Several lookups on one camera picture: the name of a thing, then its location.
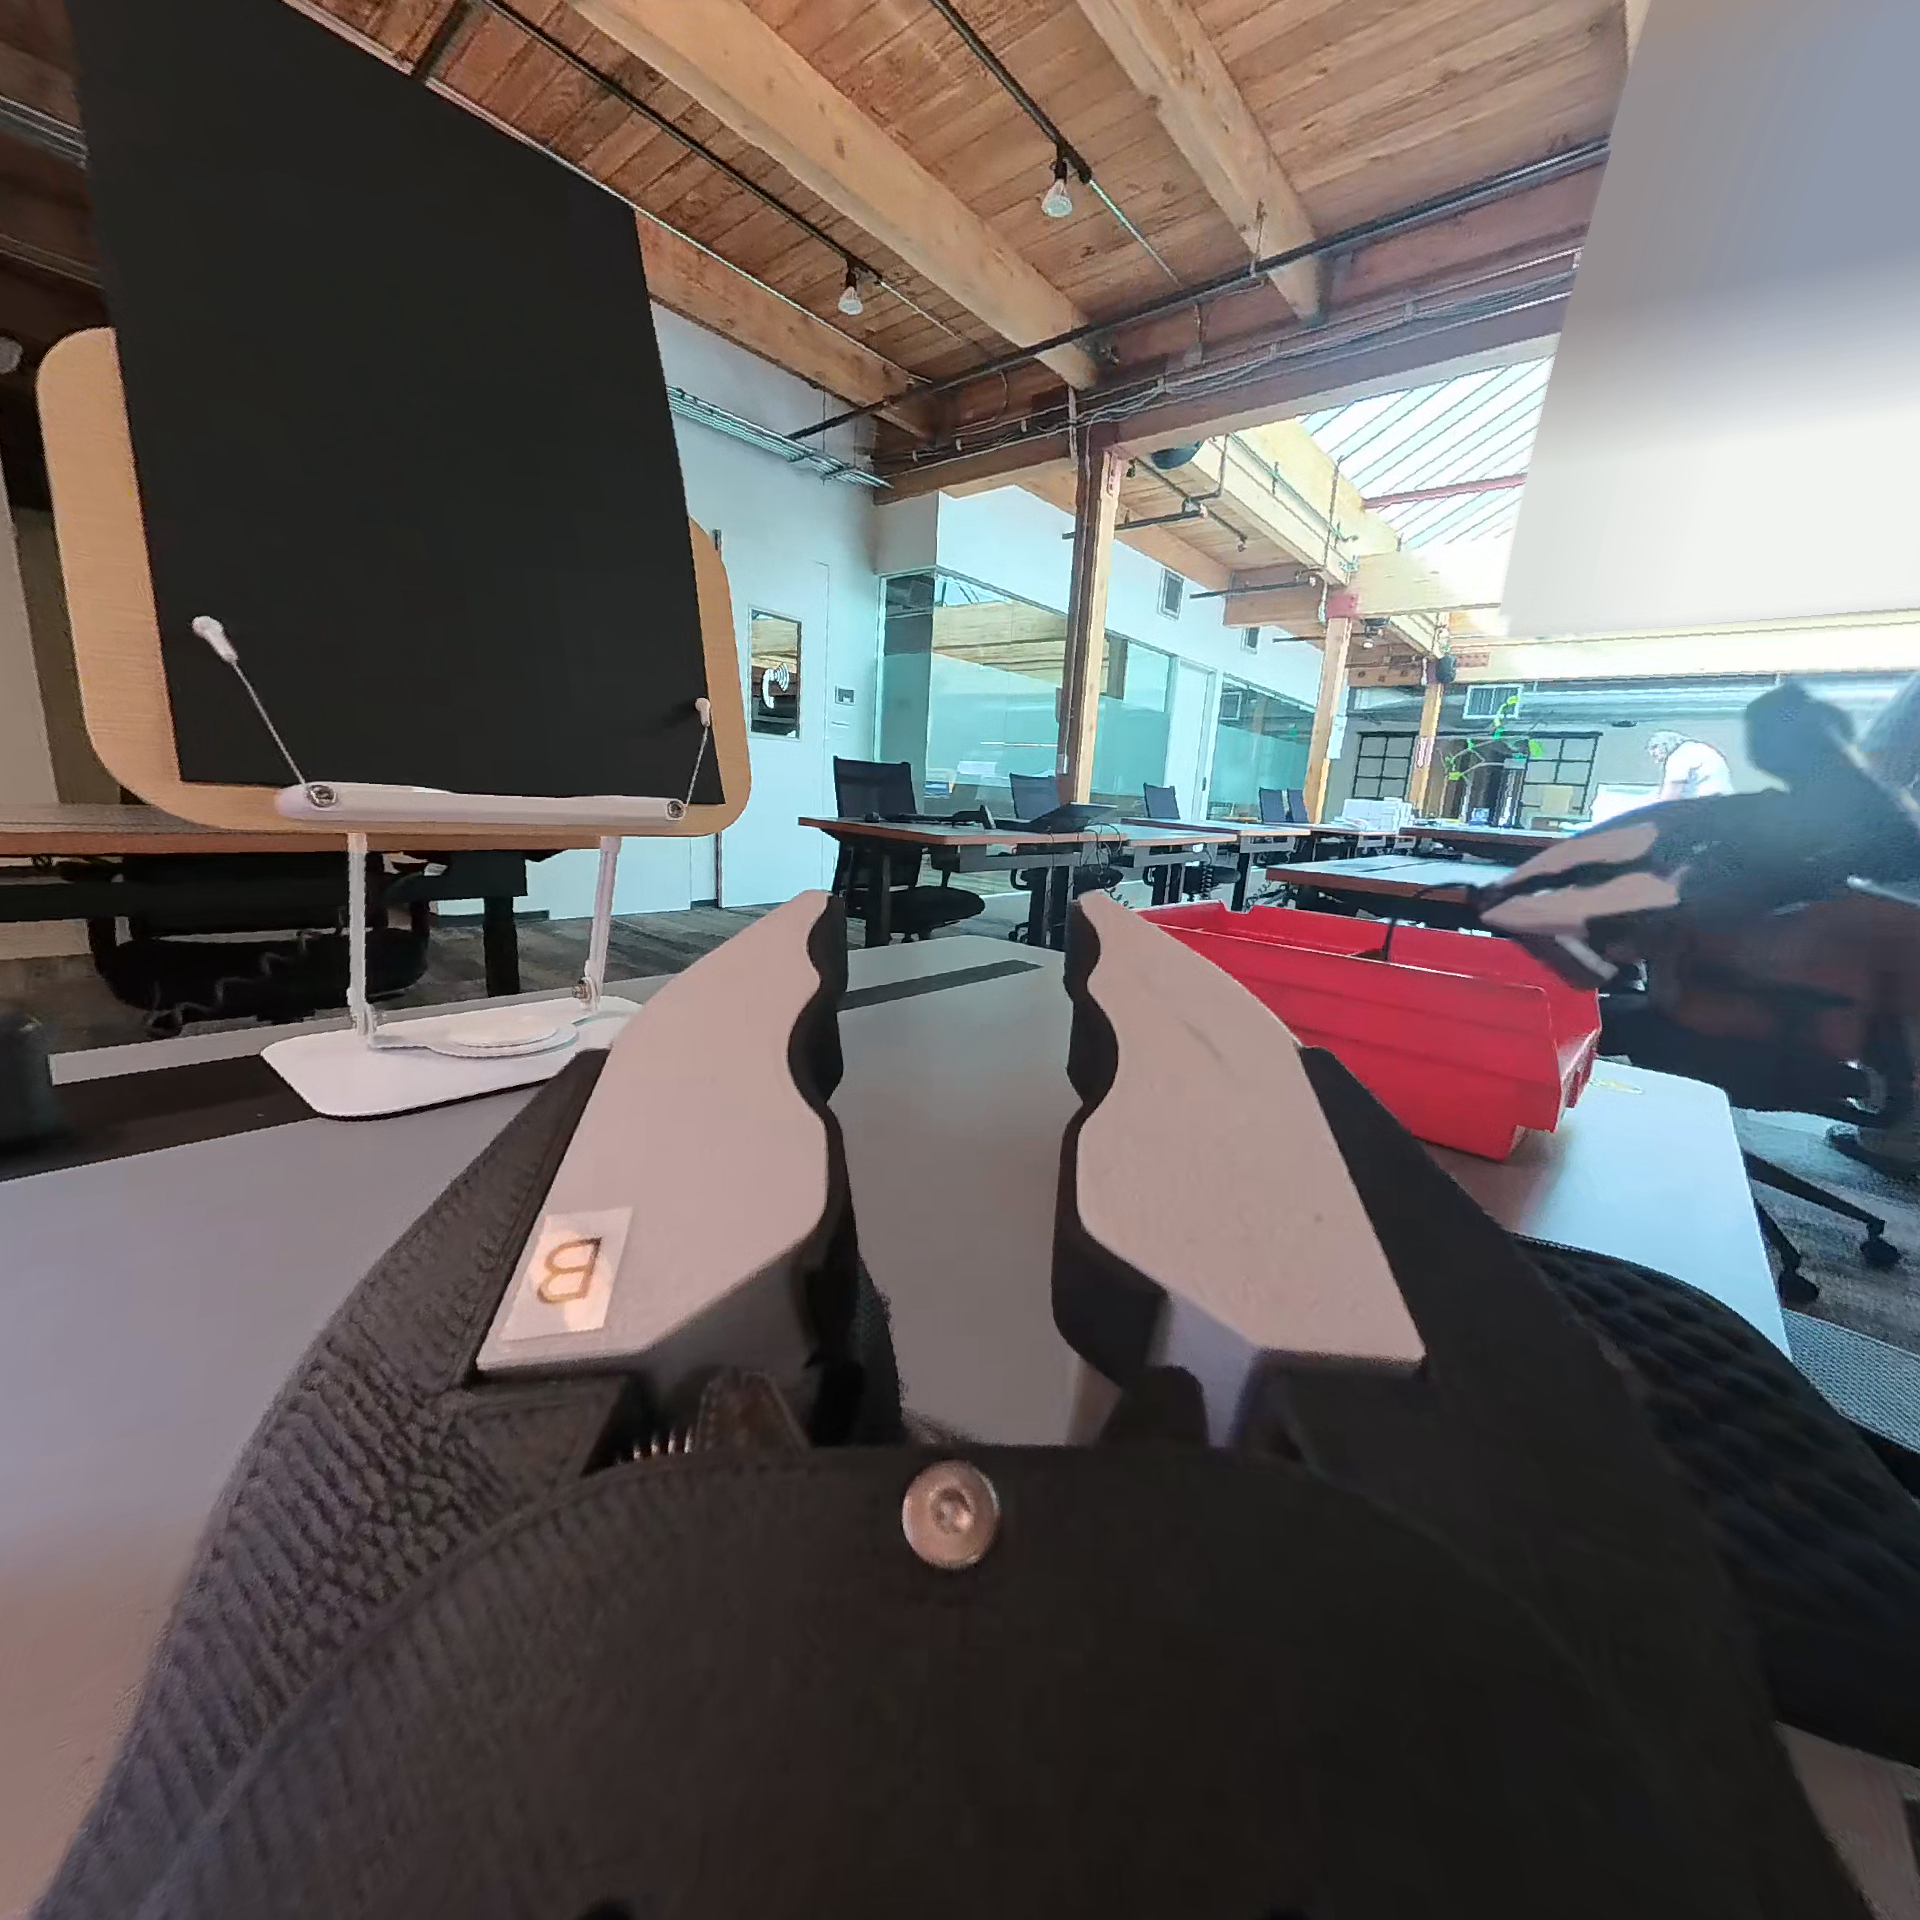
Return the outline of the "red plastic bin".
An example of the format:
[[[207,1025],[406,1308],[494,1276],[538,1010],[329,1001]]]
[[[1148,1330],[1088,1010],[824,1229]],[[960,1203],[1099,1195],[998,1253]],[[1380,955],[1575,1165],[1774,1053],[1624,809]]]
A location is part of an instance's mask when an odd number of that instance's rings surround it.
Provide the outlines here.
[[[1507,940],[1282,905],[1148,908],[1418,1139],[1508,1162],[1591,1083],[1600,1001]]]

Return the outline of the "black office chair base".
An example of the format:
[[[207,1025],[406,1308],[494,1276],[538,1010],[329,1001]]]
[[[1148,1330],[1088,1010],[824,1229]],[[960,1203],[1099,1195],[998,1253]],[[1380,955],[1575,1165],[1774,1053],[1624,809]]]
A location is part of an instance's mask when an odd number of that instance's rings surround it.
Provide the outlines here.
[[[1836,1120],[1735,1109],[1750,1192],[1783,1308],[1915,1300],[1915,1174],[1842,1152]]]

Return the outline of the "black office chair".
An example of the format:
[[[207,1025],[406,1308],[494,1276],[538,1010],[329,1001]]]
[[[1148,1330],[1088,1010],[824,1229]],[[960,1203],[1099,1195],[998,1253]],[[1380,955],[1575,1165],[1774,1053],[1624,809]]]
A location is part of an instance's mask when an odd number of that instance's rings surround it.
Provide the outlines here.
[[[923,825],[922,785],[908,758],[832,758],[835,821],[865,832],[838,840],[832,888],[867,946],[923,941],[983,914],[983,896],[943,873],[923,881],[928,848],[903,840]]]

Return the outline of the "long wooden office desk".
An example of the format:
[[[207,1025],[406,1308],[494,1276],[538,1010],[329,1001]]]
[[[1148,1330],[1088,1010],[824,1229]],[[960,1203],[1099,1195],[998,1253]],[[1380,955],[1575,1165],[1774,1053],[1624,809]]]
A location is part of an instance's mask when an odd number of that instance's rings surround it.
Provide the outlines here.
[[[824,832],[835,845],[841,835],[865,832],[835,819],[801,816],[801,825]],[[960,878],[978,873],[1030,878],[1025,938],[1032,946],[1054,950],[1065,946],[1076,873],[1123,873],[1148,884],[1153,905],[1176,905],[1184,898],[1192,869],[1223,866],[1242,904],[1258,859],[1307,848],[1320,835],[1320,827],[1299,824],[1116,824],[1102,832],[1025,840],[1017,827],[923,824],[905,827],[900,836],[928,848],[923,881],[946,873],[959,888]]]

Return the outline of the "person's right hand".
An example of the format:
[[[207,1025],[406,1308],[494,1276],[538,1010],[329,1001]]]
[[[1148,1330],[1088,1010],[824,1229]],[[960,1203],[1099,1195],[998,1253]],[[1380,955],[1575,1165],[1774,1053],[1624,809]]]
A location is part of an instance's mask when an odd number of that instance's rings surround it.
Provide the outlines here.
[[[1740,918],[1680,909],[1636,934],[1643,990],[1608,997],[1610,1052],[1754,1113],[1915,1118],[1913,898],[1865,889]]]

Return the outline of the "wooden desk by wall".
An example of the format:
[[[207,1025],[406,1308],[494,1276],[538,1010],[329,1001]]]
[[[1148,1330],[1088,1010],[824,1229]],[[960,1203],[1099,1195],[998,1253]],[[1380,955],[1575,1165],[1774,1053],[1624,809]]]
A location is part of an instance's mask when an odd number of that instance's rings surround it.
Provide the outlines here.
[[[482,905],[490,997],[521,993],[515,905],[540,853],[395,832],[214,830],[143,805],[4,819],[4,930],[76,922],[105,988],[169,1041],[191,1025],[289,1025],[346,1008],[350,881],[368,884],[368,995],[425,977],[434,908]]]

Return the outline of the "dark round object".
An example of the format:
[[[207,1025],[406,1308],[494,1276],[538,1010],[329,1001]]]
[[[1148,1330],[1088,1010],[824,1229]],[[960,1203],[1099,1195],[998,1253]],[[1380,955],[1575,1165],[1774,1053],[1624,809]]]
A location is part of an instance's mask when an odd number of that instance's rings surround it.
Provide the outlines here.
[[[31,1012],[3,1005],[3,1178],[33,1170],[66,1139],[48,1030]]]

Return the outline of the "green potted plant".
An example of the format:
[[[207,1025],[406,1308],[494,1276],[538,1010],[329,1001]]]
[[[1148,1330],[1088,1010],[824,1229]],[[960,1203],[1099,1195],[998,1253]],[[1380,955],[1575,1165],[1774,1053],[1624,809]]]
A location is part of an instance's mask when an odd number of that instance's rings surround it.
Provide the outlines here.
[[[1470,685],[1463,738],[1447,754],[1439,812],[1465,825],[1521,827],[1546,748],[1523,726],[1523,683]]]

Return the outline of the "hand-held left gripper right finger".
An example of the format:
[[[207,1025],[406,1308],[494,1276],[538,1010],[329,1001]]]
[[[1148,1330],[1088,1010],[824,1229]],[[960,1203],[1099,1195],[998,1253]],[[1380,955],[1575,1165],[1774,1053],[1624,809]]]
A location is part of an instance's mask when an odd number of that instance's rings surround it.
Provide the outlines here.
[[[1107,896],[1072,909],[1049,1298],[1072,1437],[1176,1369],[1234,1448],[1286,1377],[1416,1381],[1425,1337],[1291,1030],[1232,974]]]

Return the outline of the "door glass panel with logo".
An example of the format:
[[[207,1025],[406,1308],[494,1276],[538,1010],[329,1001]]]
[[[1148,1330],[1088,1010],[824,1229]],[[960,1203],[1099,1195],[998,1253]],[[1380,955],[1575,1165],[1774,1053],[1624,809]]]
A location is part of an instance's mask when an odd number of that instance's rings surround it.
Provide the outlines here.
[[[750,620],[750,732],[794,738],[802,730],[806,628],[794,616],[763,609]]]

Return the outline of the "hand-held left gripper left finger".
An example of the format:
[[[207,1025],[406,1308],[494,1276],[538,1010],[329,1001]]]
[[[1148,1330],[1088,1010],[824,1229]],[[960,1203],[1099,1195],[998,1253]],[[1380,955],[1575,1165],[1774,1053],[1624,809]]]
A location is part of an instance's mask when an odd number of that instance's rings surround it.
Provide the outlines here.
[[[625,1377],[660,1425],[690,1425],[711,1379],[766,1377],[817,1444],[905,1437],[832,1112],[847,985],[847,909],[810,892],[638,1008],[535,1212],[482,1379]]]

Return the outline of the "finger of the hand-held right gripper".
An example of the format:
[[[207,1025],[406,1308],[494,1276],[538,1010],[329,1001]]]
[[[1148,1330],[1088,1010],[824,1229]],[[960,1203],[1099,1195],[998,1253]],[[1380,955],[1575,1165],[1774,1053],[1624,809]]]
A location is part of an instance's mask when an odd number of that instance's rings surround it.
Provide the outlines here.
[[[1614,819],[1550,842],[1500,881],[1502,893],[1600,889],[1627,881],[1671,893],[1673,881],[1655,861],[1665,819]]]
[[[1652,872],[1606,872],[1578,878],[1550,873],[1542,882],[1519,878],[1480,888],[1476,926],[1523,949],[1543,970],[1580,993],[1603,993],[1618,974],[1608,941],[1622,929],[1673,912],[1680,889]]]

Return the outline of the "black flat panel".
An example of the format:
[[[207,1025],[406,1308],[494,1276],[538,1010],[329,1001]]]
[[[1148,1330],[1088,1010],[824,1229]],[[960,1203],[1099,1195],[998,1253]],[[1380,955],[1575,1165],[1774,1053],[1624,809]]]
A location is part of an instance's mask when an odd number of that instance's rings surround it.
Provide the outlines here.
[[[719,805],[682,458],[611,193],[296,8],[84,2],[177,758]]]

